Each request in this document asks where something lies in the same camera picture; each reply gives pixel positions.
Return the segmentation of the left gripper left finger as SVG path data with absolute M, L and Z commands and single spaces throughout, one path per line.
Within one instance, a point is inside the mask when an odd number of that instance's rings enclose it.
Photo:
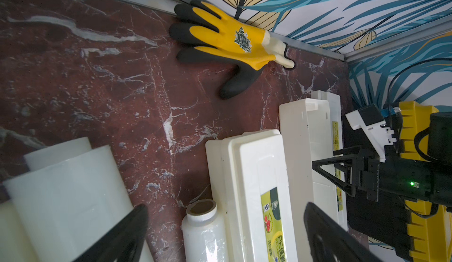
M 75 260 L 77 262 L 137 262 L 141 257 L 147 226 L 147 207 L 145 204 L 137 205 Z

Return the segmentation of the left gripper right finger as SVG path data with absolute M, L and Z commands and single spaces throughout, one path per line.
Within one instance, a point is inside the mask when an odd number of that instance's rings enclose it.
M 314 262 L 380 261 L 314 203 L 306 205 L 304 225 Z

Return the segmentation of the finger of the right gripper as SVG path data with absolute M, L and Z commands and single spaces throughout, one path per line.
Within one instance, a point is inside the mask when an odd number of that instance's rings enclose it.
M 313 161 L 312 168 L 348 196 L 355 197 L 364 160 L 358 156 L 335 156 Z
M 361 146 L 353 146 L 344 148 L 341 150 L 335 150 L 333 152 L 334 156 L 344 156 L 344 155 L 350 155 L 350 154 L 358 154 L 361 151 Z

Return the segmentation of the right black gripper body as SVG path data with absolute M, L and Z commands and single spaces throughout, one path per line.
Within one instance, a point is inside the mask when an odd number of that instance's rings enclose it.
M 360 176 L 358 189 L 370 192 L 378 201 L 384 191 L 411 200 L 429 201 L 452 207 L 452 167 L 443 163 L 401 158 L 387 148 L 386 162 L 369 159 Z

